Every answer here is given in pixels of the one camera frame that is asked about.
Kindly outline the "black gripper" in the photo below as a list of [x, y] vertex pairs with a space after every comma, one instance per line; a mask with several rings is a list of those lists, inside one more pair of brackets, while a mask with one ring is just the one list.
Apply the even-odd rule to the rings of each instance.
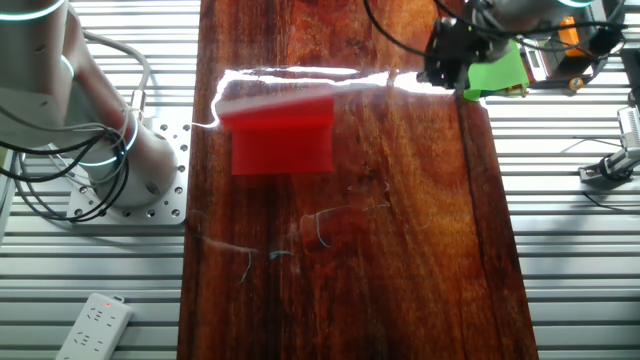
[[464, 81], [473, 64], [494, 61], [491, 33], [479, 25], [453, 18], [434, 21], [424, 56], [424, 71], [416, 75], [418, 83], [429, 83], [464, 93]]

